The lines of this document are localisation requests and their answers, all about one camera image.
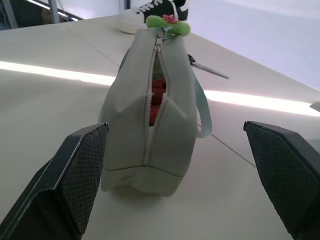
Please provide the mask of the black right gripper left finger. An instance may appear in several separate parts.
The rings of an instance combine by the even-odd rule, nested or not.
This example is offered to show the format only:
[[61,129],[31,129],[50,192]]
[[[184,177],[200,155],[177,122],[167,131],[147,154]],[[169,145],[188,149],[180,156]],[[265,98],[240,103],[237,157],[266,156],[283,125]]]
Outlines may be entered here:
[[2,240],[80,240],[102,175],[107,123],[70,134],[0,224]]

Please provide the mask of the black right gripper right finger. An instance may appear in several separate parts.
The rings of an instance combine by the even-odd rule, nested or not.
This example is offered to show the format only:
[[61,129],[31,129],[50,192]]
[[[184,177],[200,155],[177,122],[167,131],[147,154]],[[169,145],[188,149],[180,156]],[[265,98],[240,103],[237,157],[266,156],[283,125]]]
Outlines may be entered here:
[[320,238],[320,154],[297,132],[260,122],[243,126],[261,184],[295,240]]

